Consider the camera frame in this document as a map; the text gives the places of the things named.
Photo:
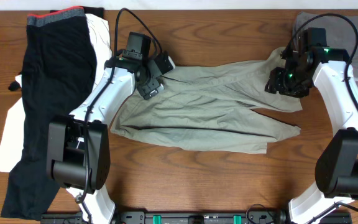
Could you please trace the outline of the khaki green shorts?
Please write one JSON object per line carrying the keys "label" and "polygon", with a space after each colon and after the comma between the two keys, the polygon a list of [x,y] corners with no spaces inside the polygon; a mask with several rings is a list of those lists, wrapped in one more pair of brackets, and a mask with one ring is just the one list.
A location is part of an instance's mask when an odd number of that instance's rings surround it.
{"label": "khaki green shorts", "polygon": [[121,106],[111,132],[149,144],[188,151],[264,154],[270,142],[300,129],[258,113],[292,113],[297,98],[265,91],[270,72],[283,65],[280,50],[265,60],[217,67],[177,67],[162,77],[163,92],[145,100],[134,93]]}

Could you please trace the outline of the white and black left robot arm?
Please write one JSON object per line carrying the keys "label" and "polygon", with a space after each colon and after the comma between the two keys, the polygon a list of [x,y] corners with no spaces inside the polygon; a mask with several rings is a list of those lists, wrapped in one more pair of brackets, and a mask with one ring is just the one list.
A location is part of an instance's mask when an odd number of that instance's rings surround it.
{"label": "white and black left robot arm", "polygon": [[111,163],[108,126],[133,92],[148,100],[162,91],[157,78],[174,68],[167,52],[143,58],[120,50],[105,62],[89,97],[69,115],[51,120],[46,173],[80,203],[83,221],[111,223],[116,209],[105,185]]}

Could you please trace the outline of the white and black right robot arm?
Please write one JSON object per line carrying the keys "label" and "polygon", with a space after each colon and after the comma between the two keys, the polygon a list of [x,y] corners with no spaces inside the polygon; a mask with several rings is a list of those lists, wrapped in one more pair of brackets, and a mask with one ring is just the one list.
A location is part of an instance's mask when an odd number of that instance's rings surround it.
{"label": "white and black right robot arm", "polygon": [[283,68],[274,68],[266,84],[269,93],[301,98],[315,87],[320,92],[333,138],[317,160],[315,181],[279,212],[275,223],[321,223],[340,207],[358,212],[358,88],[352,77],[353,54],[345,49],[312,45],[281,54]]}

